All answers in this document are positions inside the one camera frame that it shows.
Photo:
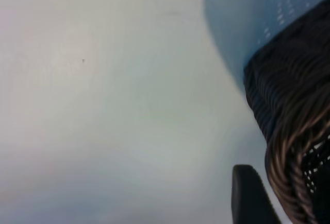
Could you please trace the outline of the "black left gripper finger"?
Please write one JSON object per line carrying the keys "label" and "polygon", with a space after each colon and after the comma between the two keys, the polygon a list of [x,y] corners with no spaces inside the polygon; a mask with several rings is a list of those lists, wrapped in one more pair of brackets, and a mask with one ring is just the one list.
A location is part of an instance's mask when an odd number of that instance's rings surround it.
{"label": "black left gripper finger", "polygon": [[250,165],[233,167],[231,209],[234,224],[281,222],[259,174]]}

